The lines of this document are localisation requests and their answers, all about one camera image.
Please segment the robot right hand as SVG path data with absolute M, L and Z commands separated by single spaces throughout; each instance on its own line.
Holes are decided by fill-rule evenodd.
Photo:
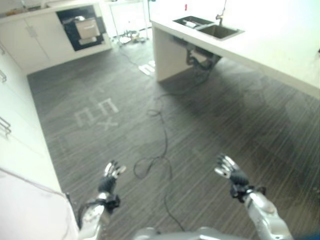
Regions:
M 232 184 L 247 186 L 249 178 L 240 166 L 229 156 L 219 154 L 217 156 L 217 166 L 214 171 L 221 177 L 229 179 Z

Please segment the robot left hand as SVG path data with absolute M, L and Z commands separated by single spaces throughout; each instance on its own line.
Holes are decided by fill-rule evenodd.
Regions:
M 115 160 L 110 161 L 103 172 L 103 177 L 99 180 L 98 192 L 112 194 L 116 187 L 117 179 L 126 171 L 125 165 L 119 165 Z

